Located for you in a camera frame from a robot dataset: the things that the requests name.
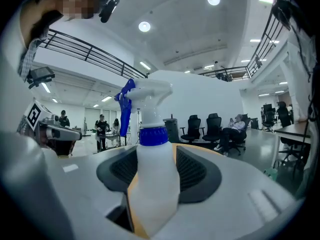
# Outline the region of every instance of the shoe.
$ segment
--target shoe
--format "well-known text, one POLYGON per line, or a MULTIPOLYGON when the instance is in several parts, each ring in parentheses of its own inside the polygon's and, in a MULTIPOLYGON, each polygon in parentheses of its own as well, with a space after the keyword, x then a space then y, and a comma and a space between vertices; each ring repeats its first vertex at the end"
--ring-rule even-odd
POLYGON ((220 144, 218 144, 218 146, 216 146, 213 150, 214 151, 219 151, 220 149, 222 149, 222 146, 220 144))

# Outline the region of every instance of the table leg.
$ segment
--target table leg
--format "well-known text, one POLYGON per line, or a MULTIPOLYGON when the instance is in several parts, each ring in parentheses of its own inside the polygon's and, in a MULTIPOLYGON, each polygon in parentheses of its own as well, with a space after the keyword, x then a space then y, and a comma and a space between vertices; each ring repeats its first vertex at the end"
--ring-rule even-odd
POLYGON ((279 147, 280 147, 280 137, 276 134, 275 135, 275 145, 274 145, 274 151, 273 151, 273 158, 272 158, 271 167, 274 166, 275 161, 278 158, 279 147))

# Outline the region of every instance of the white bottle body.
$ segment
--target white bottle body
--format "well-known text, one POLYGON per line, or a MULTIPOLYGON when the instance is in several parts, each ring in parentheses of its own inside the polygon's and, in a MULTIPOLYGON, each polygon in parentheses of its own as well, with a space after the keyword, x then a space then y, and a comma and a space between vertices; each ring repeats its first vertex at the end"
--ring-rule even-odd
POLYGON ((157 146, 138 145, 136 153, 138 182, 129 203, 151 237, 177 211, 180 177, 169 141, 157 146))

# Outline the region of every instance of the black trousers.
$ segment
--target black trousers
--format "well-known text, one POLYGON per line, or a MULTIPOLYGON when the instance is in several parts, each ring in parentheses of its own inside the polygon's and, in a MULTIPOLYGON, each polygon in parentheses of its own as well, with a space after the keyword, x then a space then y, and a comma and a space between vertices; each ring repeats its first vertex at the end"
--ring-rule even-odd
MULTIPOLYGON (((101 144, 102 144, 102 150, 106 150, 106 139, 105 138, 101 139, 101 144)), ((96 149, 98 150, 98 152, 101 152, 101 146, 100 146, 99 141, 96 141, 96 149)))
POLYGON ((232 128, 223 128, 222 129, 222 133, 221 133, 221 137, 220 137, 220 142, 219 144, 223 147, 223 151, 224 152, 228 152, 229 151, 229 139, 230 137, 234 137, 236 135, 239 135, 240 132, 236 129, 232 129, 232 128))

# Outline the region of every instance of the railing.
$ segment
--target railing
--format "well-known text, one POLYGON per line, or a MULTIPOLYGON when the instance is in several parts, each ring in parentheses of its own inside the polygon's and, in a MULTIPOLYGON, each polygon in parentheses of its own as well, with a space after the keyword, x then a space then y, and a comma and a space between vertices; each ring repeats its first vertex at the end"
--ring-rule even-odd
POLYGON ((246 65, 250 76, 252 77, 260 68, 258 64, 263 64, 268 54, 277 46, 275 41, 283 31, 283 25, 278 21, 270 11, 268 21, 263 31, 259 44, 257 45, 250 62, 246 65))
POLYGON ((250 78, 249 71, 246 66, 236 66, 230 68, 223 68, 219 70, 210 70, 208 72, 200 73, 199 75, 211 78, 225 78, 228 82, 245 80, 250 78))
POLYGON ((94 64, 127 79, 147 76, 112 54, 74 36, 50 29, 48 39, 40 47, 94 64))

